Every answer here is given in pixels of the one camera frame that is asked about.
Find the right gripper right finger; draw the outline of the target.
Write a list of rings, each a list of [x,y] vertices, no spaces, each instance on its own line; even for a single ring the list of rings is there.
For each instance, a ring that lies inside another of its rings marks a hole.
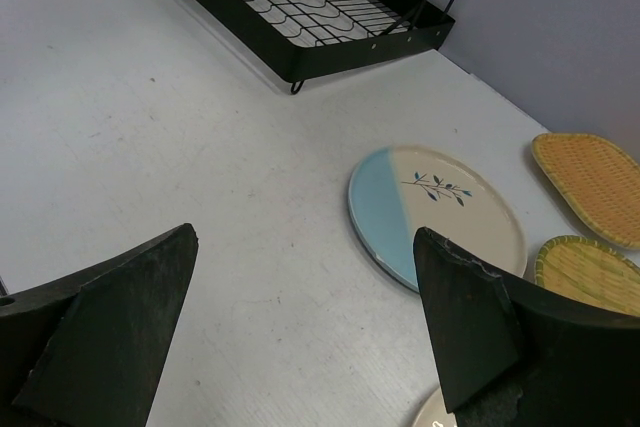
[[[417,230],[447,412],[460,426],[636,426],[639,320],[563,297]]]

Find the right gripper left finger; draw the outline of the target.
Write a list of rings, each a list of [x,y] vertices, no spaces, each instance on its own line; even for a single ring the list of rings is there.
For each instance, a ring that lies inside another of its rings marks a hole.
[[[2,425],[146,425],[197,252],[186,223],[57,280],[3,291]]]

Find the round yellow green woven plate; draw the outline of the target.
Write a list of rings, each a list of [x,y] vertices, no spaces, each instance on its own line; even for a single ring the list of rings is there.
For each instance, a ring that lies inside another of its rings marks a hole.
[[[595,240],[569,235],[548,240],[537,254],[534,280],[571,300],[639,315],[639,267]]]

